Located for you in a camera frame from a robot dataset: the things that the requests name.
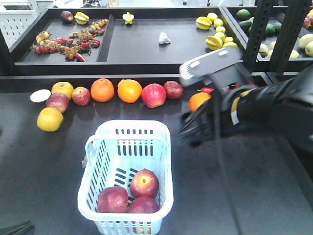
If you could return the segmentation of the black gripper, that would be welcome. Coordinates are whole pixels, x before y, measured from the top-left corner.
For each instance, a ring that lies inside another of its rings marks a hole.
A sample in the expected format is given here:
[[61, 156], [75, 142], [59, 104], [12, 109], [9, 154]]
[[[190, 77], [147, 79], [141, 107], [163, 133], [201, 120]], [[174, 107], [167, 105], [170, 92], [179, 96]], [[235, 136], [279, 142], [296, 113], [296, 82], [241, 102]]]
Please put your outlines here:
[[[221, 132], [223, 136], [239, 132], [238, 119], [232, 115], [233, 101], [241, 93], [254, 89], [250, 84], [251, 73], [242, 63], [236, 63], [208, 72], [208, 79], [220, 94]], [[184, 113], [179, 120], [178, 138], [192, 147], [215, 138], [213, 102], [205, 101], [195, 111]]]

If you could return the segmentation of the yellow lemon near arm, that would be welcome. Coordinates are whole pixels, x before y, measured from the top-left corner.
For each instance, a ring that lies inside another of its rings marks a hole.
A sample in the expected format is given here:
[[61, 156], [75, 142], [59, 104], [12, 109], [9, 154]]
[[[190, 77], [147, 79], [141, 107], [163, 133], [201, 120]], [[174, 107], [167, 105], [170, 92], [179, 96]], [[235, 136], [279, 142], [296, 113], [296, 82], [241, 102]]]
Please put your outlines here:
[[37, 126], [46, 132], [58, 131], [63, 123], [64, 116], [56, 108], [46, 107], [42, 109], [37, 118]]

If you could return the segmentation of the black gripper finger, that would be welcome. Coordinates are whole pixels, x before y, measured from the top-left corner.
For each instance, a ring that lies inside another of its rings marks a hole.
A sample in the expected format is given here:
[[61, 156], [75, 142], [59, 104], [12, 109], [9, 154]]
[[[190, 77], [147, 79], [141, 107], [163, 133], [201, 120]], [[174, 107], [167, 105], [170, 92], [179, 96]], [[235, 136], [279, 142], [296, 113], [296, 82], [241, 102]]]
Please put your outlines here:
[[0, 235], [34, 235], [35, 226], [31, 221], [3, 228], [0, 230]]

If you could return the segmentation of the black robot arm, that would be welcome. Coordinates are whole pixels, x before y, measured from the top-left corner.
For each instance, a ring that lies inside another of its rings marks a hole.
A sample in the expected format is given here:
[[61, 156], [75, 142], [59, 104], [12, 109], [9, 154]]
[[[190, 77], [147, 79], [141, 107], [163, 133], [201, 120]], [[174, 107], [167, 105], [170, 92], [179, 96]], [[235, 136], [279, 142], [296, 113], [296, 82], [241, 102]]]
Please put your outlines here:
[[183, 116], [178, 135], [201, 143], [247, 129], [267, 126], [284, 136], [293, 147], [313, 154], [313, 64], [295, 77], [256, 87], [247, 83], [212, 98]]

